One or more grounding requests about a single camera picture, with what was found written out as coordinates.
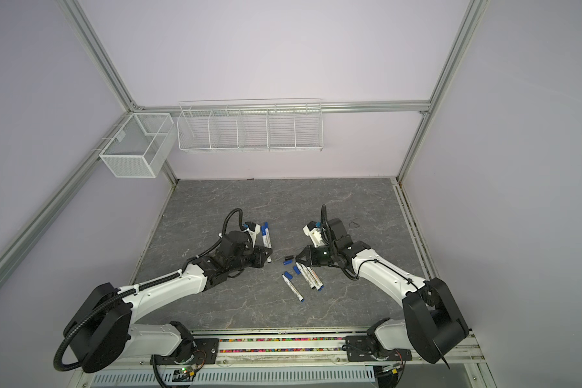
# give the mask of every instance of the marker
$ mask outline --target marker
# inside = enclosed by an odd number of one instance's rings
[[[267,242],[267,231],[265,230],[265,225],[263,225],[263,228],[261,228],[261,237],[263,237],[263,246],[265,246],[266,248],[271,248],[271,246]]]
[[[319,288],[319,285],[317,284],[317,281],[315,280],[315,277],[313,277],[313,275],[308,270],[308,267],[306,267],[302,263],[300,263],[300,267],[302,268],[302,271],[306,274],[306,277],[308,279],[308,282],[311,284],[311,287],[314,287],[317,291],[321,290]]]
[[[308,270],[310,271],[310,273],[313,275],[313,277],[315,278],[315,281],[317,282],[317,287],[319,287],[319,291],[321,291],[321,289],[323,288],[323,283],[321,282],[321,280],[319,279],[319,276],[317,276],[317,274],[313,271],[312,268],[308,267]]]
[[[269,226],[267,225],[267,222],[265,222],[265,237],[267,237],[267,245],[266,247],[271,248],[272,247],[272,240],[269,239]]]
[[[287,279],[287,277],[285,275],[282,275],[282,279],[285,281],[285,283],[287,283],[287,285],[289,286],[289,288],[291,289],[291,291],[293,291],[293,293],[295,294],[295,296],[297,296],[297,299],[300,299],[300,302],[304,301],[304,297],[302,296],[302,294],[300,294],[299,292],[297,292],[297,290],[295,289],[295,287],[293,286],[293,284],[291,284],[291,282],[289,281],[289,279]]]
[[[312,289],[317,289],[316,285],[311,282],[310,278],[306,275],[306,272],[304,272],[304,269],[302,268],[302,263],[298,263],[299,269],[300,269],[300,273],[302,274],[302,276],[304,277],[304,279],[306,279],[306,281],[308,282],[308,285],[310,286],[310,288]]]

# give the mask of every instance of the whiteboard marker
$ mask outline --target whiteboard marker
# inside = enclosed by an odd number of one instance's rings
[[[297,292],[297,290],[295,289],[295,287],[293,286],[293,284],[291,284],[291,282],[289,281],[289,279],[287,279],[287,277],[285,275],[282,275],[282,279],[285,281],[285,283],[287,283],[287,285],[289,286],[289,288],[291,289],[291,291],[293,291],[293,293],[295,294],[295,296],[297,296],[297,299],[300,299],[300,302],[304,301],[304,297],[302,296],[302,294],[300,294],[299,292]]]
[[[269,225],[267,224],[267,222],[265,222],[265,225],[263,225],[265,227],[265,237],[267,238],[267,245],[266,247],[271,248],[272,247],[272,240],[269,239]]]
[[[306,274],[308,281],[311,284],[313,284],[313,286],[315,286],[315,289],[317,291],[321,291],[321,289],[319,288],[319,284],[317,284],[317,280],[315,280],[315,277],[313,276],[313,274],[311,274],[311,272],[308,270],[308,267],[306,267],[304,264],[301,264],[301,263],[300,263],[300,266],[302,267],[302,271],[304,271],[304,273]]]
[[[297,267],[300,270],[300,273],[302,274],[302,276],[304,277],[304,279],[306,279],[306,281],[308,282],[308,285],[310,286],[310,288],[317,289],[316,285],[306,275],[306,272],[304,272],[304,269],[302,268],[302,263],[297,263]]]
[[[313,271],[312,268],[308,267],[308,270],[310,271],[310,273],[313,275],[313,277],[315,278],[315,281],[317,282],[317,287],[318,287],[318,291],[321,291],[321,289],[323,288],[323,283],[321,282],[321,280],[319,279],[319,276],[317,276],[317,274]]]

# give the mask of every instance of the aluminum rail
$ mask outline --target aluminum rail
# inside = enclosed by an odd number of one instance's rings
[[[7,281],[8,277],[16,270],[26,255],[32,250],[34,245],[39,241],[41,236],[56,220],[56,217],[69,204],[80,188],[86,183],[88,178],[93,174],[95,168],[101,162],[99,158],[100,150],[103,149],[111,137],[121,128],[121,125],[128,118],[125,113],[115,125],[110,128],[106,136],[91,151],[80,165],[71,173],[54,192],[46,203],[32,216],[32,218],[19,230],[17,236],[11,240],[7,248],[0,253],[0,288]]]
[[[127,112],[138,112],[141,107],[136,104],[119,73],[115,69],[108,53],[105,52],[99,37],[97,37],[91,23],[86,18],[78,0],[56,0],[58,7],[64,14],[71,29],[78,37],[89,57],[99,70],[108,87],[114,93],[118,102]],[[170,164],[164,161],[162,171],[173,187],[177,186],[178,178]]]
[[[427,112],[431,106],[429,101],[357,101],[357,102],[308,102],[296,104],[208,104],[193,105],[193,109],[216,110],[216,109],[241,109],[242,111],[263,111],[266,109],[293,109],[304,108],[306,106],[320,106],[322,113],[363,113],[363,112]],[[189,105],[182,106],[161,106],[143,107],[142,113],[179,113],[187,110]]]
[[[466,15],[464,16],[461,26],[459,27],[455,43],[450,49],[446,64],[442,69],[442,73],[440,74],[436,84],[436,88],[431,95],[431,106],[426,113],[423,113],[423,119],[420,121],[420,125],[416,130],[416,135],[414,136],[410,148],[405,155],[405,159],[401,165],[399,174],[396,176],[396,179],[399,182],[404,183],[405,176],[409,172],[411,164],[414,161],[414,158],[416,157],[421,144],[423,143],[423,139],[427,133],[427,128],[429,128],[431,125],[434,113],[438,110],[439,105],[442,102],[444,95],[446,94],[448,86],[450,85],[450,82],[455,77],[459,63],[464,57],[470,40],[474,35],[474,30],[479,24],[481,17],[487,8],[487,3],[489,3],[489,0],[472,0],[468,5]]]

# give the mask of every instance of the vent grille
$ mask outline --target vent grille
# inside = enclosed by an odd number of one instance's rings
[[[372,383],[375,381],[371,366],[307,366],[301,368],[205,368],[194,382],[174,382],[174,369],[162,372],[168,385],[273,385],[318,383]],[[151,369],[114,370],[98,372],[91,387],[157,387]]]

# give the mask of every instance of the wire basket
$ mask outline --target wire basket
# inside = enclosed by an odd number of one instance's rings
[[[321,105],[225,105],[182,109],[178,147],[185,152],[321,150]]]
[[[99,156],[118,178],[155,178],[176,140],[169,113],[132,113]]]

